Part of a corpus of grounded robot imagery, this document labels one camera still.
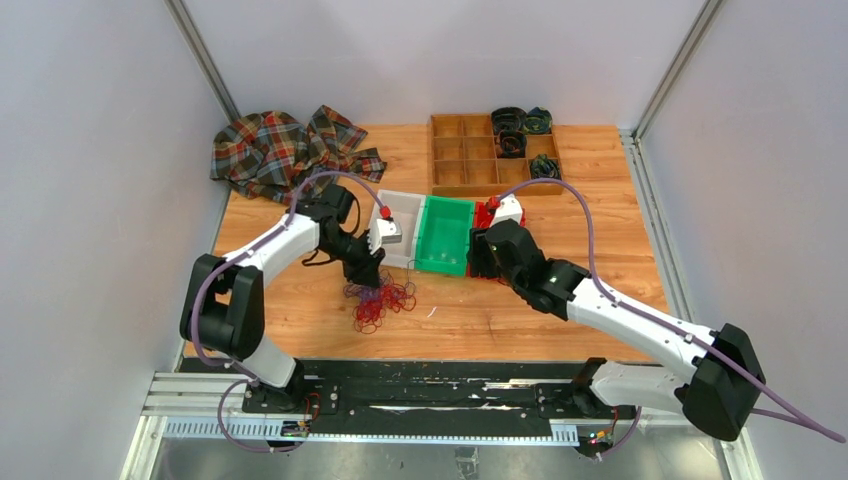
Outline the black rolled belt top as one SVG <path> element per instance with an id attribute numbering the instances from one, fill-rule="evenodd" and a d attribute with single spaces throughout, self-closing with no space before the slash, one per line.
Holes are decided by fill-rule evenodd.
<path id="1" fill-rule="evenodd" d="M 523 132 L 525 129 L 526 111 L 520 107 L 501 107 L 491 112 L 490 121 L 493 134 L 503 131 Z"/>

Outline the white plastic bin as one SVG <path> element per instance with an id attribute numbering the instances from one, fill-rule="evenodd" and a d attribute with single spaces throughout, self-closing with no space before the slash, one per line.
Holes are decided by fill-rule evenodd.
<path id="1" fill-rule="evenodd" d="M 379 190 L 377 195 L 389 207 L 402 232 L 400 243 L 384 246 L 385 258 L 381 264 L 396 268 L 411 267 L 417 253 L 426 196 L 385 189 Z"/>

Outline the red plastic bin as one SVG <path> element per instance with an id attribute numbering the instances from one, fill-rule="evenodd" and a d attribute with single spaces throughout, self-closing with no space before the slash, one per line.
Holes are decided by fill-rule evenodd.
<path id="1" fill-rule="evenodd" d="M 512 226 L 512 227 L 504 227 L 500 228 L 500 223 L 496 225 L 495 233 L 490 234 L 492 230 L 492 226 L 489 226 L 489 221 L 491 219 L 491 215 L 489 213 L 489 207 L 486 203 L 477 202 L 475 205 L 472 228 L 487 228 L 488 231 L 485 235 L 486 241 L 489 243 L 491 250 L 493 251 L 494 257 L 498 264 L 498 267 L 501 272 L 502 278 L 499 281 L 501 283 L 504 282 L 503 269 L 501 266 L 502 256 L 505 252 L 510 252 L 515 250 L 515 244 L 517 239 L 518 227 L 524 228 L 526 226 L 526 215 L 524 211 L 524 222 L 522 225 Z"/>

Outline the green plastic bin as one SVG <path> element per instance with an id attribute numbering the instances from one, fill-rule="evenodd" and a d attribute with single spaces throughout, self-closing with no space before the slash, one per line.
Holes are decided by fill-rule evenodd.
<path id="1" fill-rule="evenodd" d="M 428 195 L 419 226 L 415 267 L 465 276 L 474 212 L 472 201 Z"/>

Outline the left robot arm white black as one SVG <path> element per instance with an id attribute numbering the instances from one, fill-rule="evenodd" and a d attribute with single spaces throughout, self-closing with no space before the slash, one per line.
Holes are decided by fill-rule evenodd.
<path id="1" fill-rule="evenodd" d="M 274 227 L 244 247 L 225 256 L 204 254 L 194 262 L 180 336 L 197 352 L 222 354 L 242 368 L 260 400 L 283 413 L 305 403 L 304 366 L 266 334 L 264 291 L 309 252 L 340 262 L 349 283 L 378 288 L 385 248 L 401 241 L 402 228 L 382 205 L 361 234 L 344 230 L 356 201 L 346 188 L 330 185 L 312 199 L 293 203 Z"/>

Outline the green rolled belt lower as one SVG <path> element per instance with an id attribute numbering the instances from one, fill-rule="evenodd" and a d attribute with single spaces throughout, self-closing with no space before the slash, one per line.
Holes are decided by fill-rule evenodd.
<path id="1" fill-rule="evenodd" d="M 538 154 L 530 159 L 528 171 L 530 179 L 534 183 L 541 183 L 543 180 L 560 181 L 562 179 L 559 160 L 547 154 Z"/>

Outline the wooden compartment tray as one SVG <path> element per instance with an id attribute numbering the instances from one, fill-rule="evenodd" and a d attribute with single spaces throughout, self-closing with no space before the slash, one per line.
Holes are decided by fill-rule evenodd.
<path id="1" fill-rule="evenodd" d="M 490 114 L 435 114 L 428 122 L 430 191 L 445 197 L 488 197 L 530 181 L 528 162 L 538 154 L 564 163 L 551 130 L 528 135 L 523 158 L 498 158 Z"/>

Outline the plaid cloth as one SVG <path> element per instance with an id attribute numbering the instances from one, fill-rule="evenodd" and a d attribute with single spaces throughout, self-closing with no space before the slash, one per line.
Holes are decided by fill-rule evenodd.
<path id="1" fill-rule="evenodd" d="M 287 204 L 304 179 L 341 171 L 378 183 L 387 170 L 379 151 L 361 147 L 368 132 L 323 105 L 307 123 L 283 111 L 243 116 L 213 139 L 209 177 L 248 199 Z"/>

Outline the black rolled belt middle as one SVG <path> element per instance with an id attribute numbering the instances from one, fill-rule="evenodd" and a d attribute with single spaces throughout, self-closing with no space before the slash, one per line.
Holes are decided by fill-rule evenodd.
<path id="1" fill-rule="evenodd" d="M 496 154 L 498 158 L 523 158 L 527 139 L 521 131 L 503 130 L 497 134 Z"/>

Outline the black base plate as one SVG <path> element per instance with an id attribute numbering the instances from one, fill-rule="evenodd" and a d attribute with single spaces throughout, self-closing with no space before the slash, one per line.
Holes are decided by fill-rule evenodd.
<path id="1" fill-rule="evenodd" d="M 306 396 L 291 411 L 262 402 L 221 367 L 190 359 L 182 372 L 215 381 L 211 418 L 230 435 L 263 426 L 263 437 L 494 443 L 576 443 L 595 429 L 623 430 L 632 406 L 584 409 L 574 362 L 465 362 L 307 359 Z"/>

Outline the blue green rolled belt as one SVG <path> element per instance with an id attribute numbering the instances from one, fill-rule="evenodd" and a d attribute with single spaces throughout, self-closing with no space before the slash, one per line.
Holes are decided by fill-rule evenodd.
<path id="1" fill-rule="evenodd" d="M 526 112 L 523 130 L 528 135 L 547 135 L 553 126 L 552 114 L 543 107 L 534 107 Z"/>

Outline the black rolled belt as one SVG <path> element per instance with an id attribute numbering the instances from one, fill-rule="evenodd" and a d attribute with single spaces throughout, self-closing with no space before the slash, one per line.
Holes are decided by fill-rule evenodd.
<path id="1" fill-rule="evenodd" d="M 503 131 L 523 132 L 525 129 L 526 111 L 520 107 L 501 107 L 491 112 L 490 121 L 493 134 Z"/>
<path id="2" fill-rule="evenodd" d="M 497 134 L 496 154 L 498 158 L 523 158 L 527 139 L 521 131 L 503 130 Z"/>

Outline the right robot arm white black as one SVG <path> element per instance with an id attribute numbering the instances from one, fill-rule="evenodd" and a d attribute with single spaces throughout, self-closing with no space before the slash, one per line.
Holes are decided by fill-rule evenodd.
<path id="1" fill-rule="evenodd" d="M 655 360 L 653 366 L 588 360 L 571 390 L 580 414 L 648 407 L 681 414 L 719 440 L 740 436 L 761 394 L 754 383 L 765 379 L 743 329 L 714 330 L 616 295 L 589 270 L 545 257 L 514 220 L 474 229 L 470 237 L 473 265 L 498 275 L 532 309 L 609 334 Z"/>

